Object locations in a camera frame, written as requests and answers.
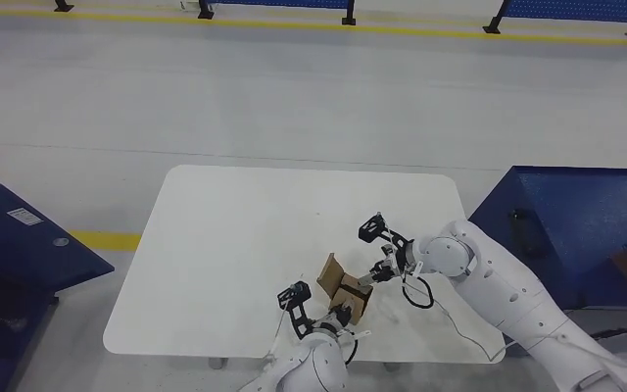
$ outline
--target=cardboard box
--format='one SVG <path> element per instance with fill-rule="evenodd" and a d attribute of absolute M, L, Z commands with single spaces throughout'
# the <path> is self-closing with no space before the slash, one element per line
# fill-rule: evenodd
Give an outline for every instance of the cardboard box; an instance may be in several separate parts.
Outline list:
<path fill-rule="evenodd" d="M 351 317 L 351 324 L 357 325 L 362 319 L 372 294 L 372 286 L 358 287 L 358 280 L 344 272 L 342 266 L 335 260 L 333 253 L 326 259 L 326 264 L 316 281 L 331 300 L 329 309 L 343 304 L 349 298 L 353 299 L 355 309 Z"/>

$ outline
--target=blue platform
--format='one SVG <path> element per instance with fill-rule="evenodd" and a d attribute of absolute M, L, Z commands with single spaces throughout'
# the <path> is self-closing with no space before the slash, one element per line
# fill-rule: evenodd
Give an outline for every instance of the blue platform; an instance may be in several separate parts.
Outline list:
<path fill-rule="evenodd" d="M 275 7 L 304 7 L 346 10 L 348 0 L 220 0 L 219 4 L 248 4 Z"/>
<path fill-rule="evenodd" d="M 513 167 L 470 220 L 534 271 L 562 309 L 627 306 L 627 170 Z"/>
<path fill-rule="evenodd" d="M 0 185 L 0 391 L 55 293 L 114 268 Z"/>
<path fill-rule="evenodd" d="M 508 18 L 627 22 L 627 0 L 511 0 Z"/>

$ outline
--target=wire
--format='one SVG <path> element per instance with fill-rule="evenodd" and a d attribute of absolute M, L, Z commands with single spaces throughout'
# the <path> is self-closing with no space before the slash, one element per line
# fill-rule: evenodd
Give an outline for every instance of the wire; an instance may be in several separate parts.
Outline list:
<path fill-rule="evenodd" d="M 419 292 L 422 295 L 427 295 L 425 292 L 423 292 L 422 290 L 420 290 L 418 288 L 413 287 L 409 283 L 406 283 L 406 285 L 411 287 L 412 289 L 414 289 L 415 291 Z M 493 362 L 494 359 L 496 357 L 498 357 L 500 353 L 502 353 L 503 351 L 505 351 L 509 347 L 518 344 L 518 342 L 516 342 L 515 340 L 511 341 L 511 342 L 507 343 L 505 346 L 503 346 L 501 349 L 499 349 L 499 351 L 497 351 L 493 356 L 490 356 L 488 354 L 487 350 L 481 345 L 481 343 L 477 342 L 476 340 L 474 340 L 471 337 L 468 337 L 468 336 L 465 336 L 464 334 L 462 334 L 459 331 L 458 325 L 455 323 L 455 320 L 451 317 L 451 314 L 449 313 L 449 311 L 447 311 L 446 308 L 444 308 L 442 306 L 442 304 L 440 304 L 440 302 L 438 300 L 434 300 L 434 301 L 440 307 L 440 309 L 442 309 L 442 312 L 444 313 L 444 315 L 447 318 L 449 318 L 449 320 L 453 323 L 453 326 L 455 327 L 455 331 L 458 333 L 458 335 L 461 336 L 462 338 L 464 338 L 464 339 L 474 343 L 477 347 L 479 347 L 481 349 L 481 351 L 483 351 L 483 353 L 486 355 L 486 358 L 488 359 L 488 362 Z M 554 340 L 556 340 L 557 342 L 559 342 L 561 344 L 564 344 L 564 345 L 567 345 L 567 346 L 579 349 L 579 350 L 587 353 L 588 355 L 591 355 L 591 356 L 597 358 L 598 360 L 606 361 L 606 362 L 608 362 L 610 364 L 616 365 L 616 366 L 621 367 L 621 368 L 627 368 L 627 363 L 625 363 L 623 361 L 620 361 L 620 360 L 613 359 L 613 358 L 605 357 L 603 355 L 600 355 L 600 354 L 597 354 L 597 353 L 595 353 L 593 351 L 590 351 L 590 350 L 588 350 L 588 349 L 586 349 L 586 348 L 584 348 L 584 347 L 582 347 L 582 346 L 580 346 L 578 344 L 575 344 L 573 342 L 567 341 L 566 337 L 564 335 L 559 335 L 559 336 L 553 336 L 553 335 L 529 336 L 525 341 L 533 340 L 533 339 L 546 339 L 546 338 L 554 339 Z"/>
<path fill-rule="evenodd" d="M 242 389 L 246 388 L 248 385 L 252 384 L 254 381 L 256 381 L 262 375 L 264 375 L 265 367 L 268 364 L 271 364 L 272 362 L 274 362 L 276 360 L 276 357 L 274 356 L 274 352 L 276 351 L 276 347 L 278 346 L 278 333 L 281 330 L 281 324 L 283 323 L 283 318 L 285 317 L 285 312 L 287 312 L 287 306 L 290 304 L 291 300 L 292 299 L 290 298 L 285 303 L 285 308 L 283 308 L 283 312 L 281 312 L 281 318 L 278 321 L 278 326 L 276 327 L 276 332 L 274 332 L 274 341 L 272 342 L 272 346 L 270 347 L 270 349 L 267 351 L 267 353 L 262 358 L 262 364 L 259 367 L 259 370 L 261 371 L 261 373 L 259 375 L 255 376 L 255 378 L 253 378 L 250 381 L 248 381 L 241 388 L 239 388 L 237 390 L 238 392 L 241 391 Z"/>
<path fill-rule="evenodd" d="M 392 239 L 391 239 L 392 238 L 392 232 L 390 231 L 390 226 L 388 225 L 388 222 L 385 220 L 385 218 L 383 218 L 382 215 L 380 215 L 380 217 L 383 220 L 383 224 L 385 224 L 385 228 L 388 230 L 388 235 L 389 235 L 388 242 L 390 243 L 390 246 L 392 247 L 392 255 L 394 256 L 393 257 L 394 269 L 397 270 L 398 269 L 398 264 L 396 262 L 396 247 L 392 243 Z M 405 297 L 405 299 L 408 300 L 408 302 L 410 304 L 412 304 L 413 306 L 415 306 L 417 308 L 421 308 L 421 309 L 430 309 L 430 308 L 432 308 L 434 299 L 433 299 L 433 293 L 431 292 L 431 286 L 429 286 L 429 283 L 427 283 L 427 281 L 424 280 L 423 278 L 421 278 L 420 276 L 416 277 L 416 279 L 420 280 L 420 282 L 422 282 L 422 284 L 424 284 L 424 286 L 427 288 L 427 292 L 429 293 L 427 295 L 427 294 L 422 293 L 422 291 L 420 291 L 422 294 L 427 295 L 429 297 L 429 303 L 427 305 L 421 305 L 421 304 L 418 304 L 418 303 L 414 302 L 410 298 L 410 296 L 408 295 L 408 292 L 405 289 L 406 279 L 407 279 L 407 273 L 404 272 L 403 273 L 403 285 L 401 286 L 401 291 L 403 291 L 403 296 Z"/>
<path fill-rule="evenodd" d="M 360 341 L 359 340 L 357 340 L 357 339 L 354 339 L 354 340 L 355 340 L 355 344 L 353 345 L 353 352 L 351 353 L 351 356 L 349 357 L 349 359 L 346 360 L 346 362 L 344 363 L 344 365 L 346 365 L 346 366 L 348 366 L 348 364 L 353 361 L 353 358 L 355 357 L 355 354 L 357 353 L 357 348 L 360 345 Z"/>
<path fill-rule="evenodd" d="M 428 296 L 427 293 L 425 293 L 424 291 L 420 290 L 419 288 L 415 288 L 412 285 L 410 285 L 409 283 L 405 283 L 405 285 L 411 287 L 412 289 L 414 289 L 415 291 L 419 292 L 422 295 L 426 295 Z M 507 347 L 509 347 L 509 345 L 505 346 L 503 349 L 499 350 L 497 352 L 496 355 L 494 355 L 493 357 L 490 357 L 490 354 L 488 354 L 488 351 L 485 349 L 485 347 L 483 347 L 481 345 L 481 343 L 477 342 L 476 340 L 474 340 L 473 338 L 464 335 L 463 333 L 461 333 L 459 331 L 458 328 L 458 324 L 455 322 L 455 320 L 451 317 L 451 314 L 449 313 L 449 311 L 447 311 L 447 309 L 440 303 L 440 301 L 434 299 L 433 300 L 434 303 L 436 303 L 440 309 L 442 310 L 442 313 L 449 318 L 449 320 L 451 321 L 451 323 L 453 324 L 453 327 L 455 328 L 455 331 L 458 333 L 459 336 L 461 336 L 462 338 L 466 339 L 467 341 L 473 343 L 474 345 L 476 345 L 477 347 L 479 347 L 481 349 L 481 351 L 483 351 L 483 354 L 486 355 L 486 358 L 488 359 L 488 362 L 492 362 L 503 350 L 505 350 Z"/>
<path fill-rule="evenodd" d="M 405 296 L 405 299 L 407 299 L 410 302 L 410 304 L 414 305 L 417 308 L 421 308 L 421 309 L 433 308 L 433 304 L 435 302 L 435 299 L 433 298 L 433 293 L 431 292 L 431 286 L 429 286 L 429 283 L 427 283 L 427 281 L 424 280 L 423 278 L 421 278 L 420 276 L 417 276 L 416 279 L 418 279 L 420 282 L 422 282 L 422 284 L 424 284 L 424 287 L 427 288 L 428 294 L 425 294 L 424 292 L 422 292 L 420 290 L 418 290 L 418 291 L 420 291 L 420 293 L 422 293 L 422 294 L 426 295 L 427 297 L 429 297 L 429 303 L 427 305 L 421 305 L 421 304 L 418 304 L 418 303 L 414 302 L 410 298 L 410 296 L 408 295 L 407 290 L 405 289 L 405 286 L 408 285 L 409 287 L 411 287 L 414 290 L 417 290 L 417 289 L 415 287 L 407 284 L 407 282 L 406 282 L 407 274 L 406 273 L 403 274 L 403 286 L 402 286 L 403 295 Z"/>
<path fill-rule="evenodd" d="M 283 308 L 283 312 L 281 312 L 281 319 L 278 321 L 276 332 L 274 332 L 274 341 L 272 342 L 272 346 L 270 347 L 270 349 L 264 355 L 264 361 L 272 362 L 275 360 L 274 352 L 276 351 L 276 347 L 278 346 L 278 333 L 281 330 L 281 324 L 283 323 L 283 318 L 285 317 L 285 313 L 287 312 L 287 307 L 290 305 L 290 301 L 292 301 L 291 298 L 287 300 L 287 302 L 285 303 L 285 307 Z"/>

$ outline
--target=table leg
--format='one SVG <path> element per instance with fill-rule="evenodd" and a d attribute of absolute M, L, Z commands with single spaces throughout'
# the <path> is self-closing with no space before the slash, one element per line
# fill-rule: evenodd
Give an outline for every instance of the table leg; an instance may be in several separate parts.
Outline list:
<path fill-rule="evenodd" d="M 213 370 L 220 370 L 228 363 L 228 358 L 209 358 L 209 367 Z"/>
<path fill-rule="evenodd" d="M 397 372 L 397 371 L 399 371 L 401 369 L 401 363 L 398 363 L 398 362 L 384 362 L 383 363 L 383 367 L 389 373 L 395 373 L 395 372 Z"/>

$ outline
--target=table top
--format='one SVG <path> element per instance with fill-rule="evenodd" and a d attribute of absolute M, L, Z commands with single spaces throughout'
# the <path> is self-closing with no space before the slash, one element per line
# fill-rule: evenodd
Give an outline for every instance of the table top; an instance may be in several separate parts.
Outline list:
<path fill-rule="evenodd" d="M 313 297 L 305 308 L 318 319 L 329 300 L 315 279 L 329 253 L 353 276 L 382 259 L 382 242 L 358 239 L 359 227 L 377 212 L 416 239 L 465 218 L 455 184 L 442 175 L 174 168 L 109 319 L 105 346 L 118 354 L 261 358 L 281 317 L 279 292 L 307 282 Z M 499 331 L 446 278 L 424 277 L 461 333 L 491 355 L 503 346 Z M 426 300 L 419 297 L 415 301 Z M 352 329 L 372 331 L 356 361 L 487 363 L 437 306 L 412 307 L 400 280 L 374 287 Z M 297 342 L 286 317 L 276 354 Z"/>

